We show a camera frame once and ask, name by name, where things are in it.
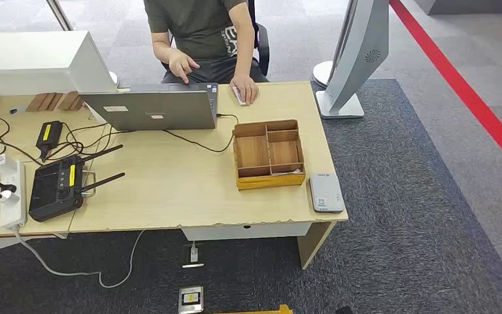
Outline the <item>person's left hand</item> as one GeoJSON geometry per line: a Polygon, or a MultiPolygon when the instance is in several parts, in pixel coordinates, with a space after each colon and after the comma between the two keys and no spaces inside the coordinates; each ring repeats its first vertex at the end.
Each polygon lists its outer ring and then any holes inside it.
{"type": "Polygon", "coordinates": [[[250,75],[235,74],[231,79],[230,86],[236,98],[246,105],[253,104],[258,96],[258,86],[250,75]]]}

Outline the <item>person's right hand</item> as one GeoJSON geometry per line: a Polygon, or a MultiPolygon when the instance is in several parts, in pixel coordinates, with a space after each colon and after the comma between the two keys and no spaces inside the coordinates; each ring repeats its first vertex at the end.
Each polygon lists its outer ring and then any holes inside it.
{"type": "Polygon", "coordinates": [[[193,71],[193,69],[200,68],[200,65],[189,57],[189,55],[175,48],[171,49],[168,62],[169,69],[173,75],[181,78],[185,84],[189,83],[188,75],[193,71]]]}

